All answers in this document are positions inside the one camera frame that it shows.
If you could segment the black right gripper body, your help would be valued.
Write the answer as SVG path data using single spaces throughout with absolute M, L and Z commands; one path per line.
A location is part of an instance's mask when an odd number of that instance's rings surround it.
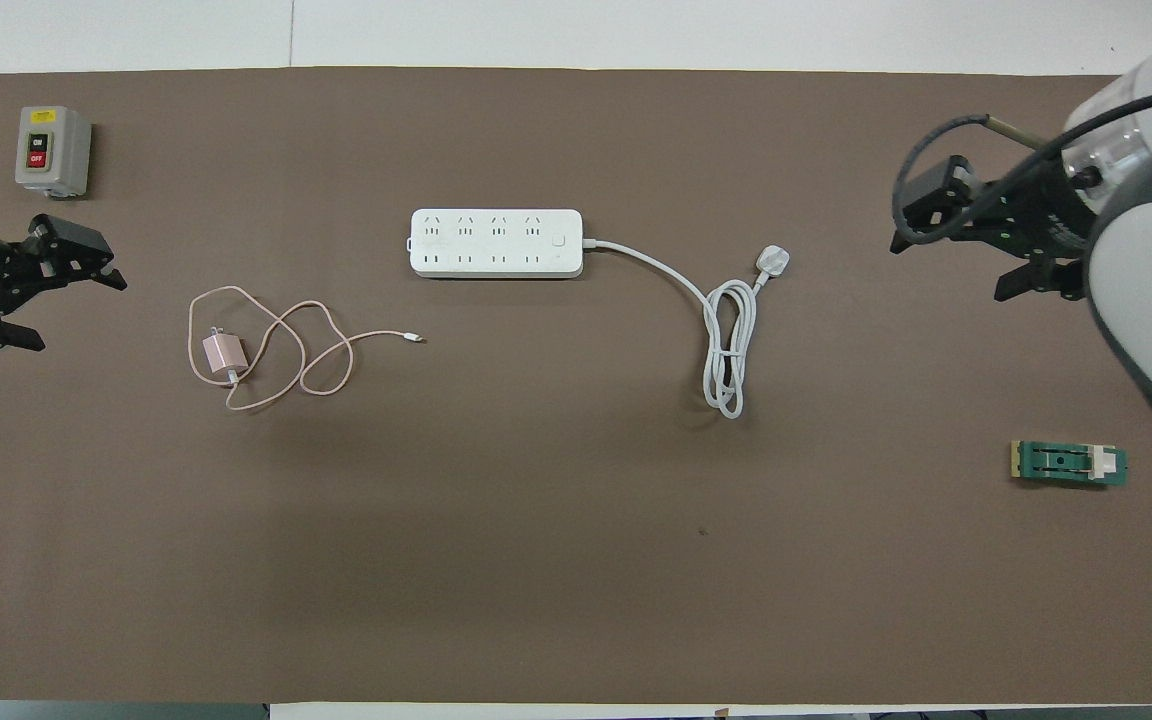
M 968 223 L 967 240 L 986 243 L 1011 258 L 1078 259 L 1087 251 L 1094 220 L 1066 176 L 1064 165 L 1048 160 Z

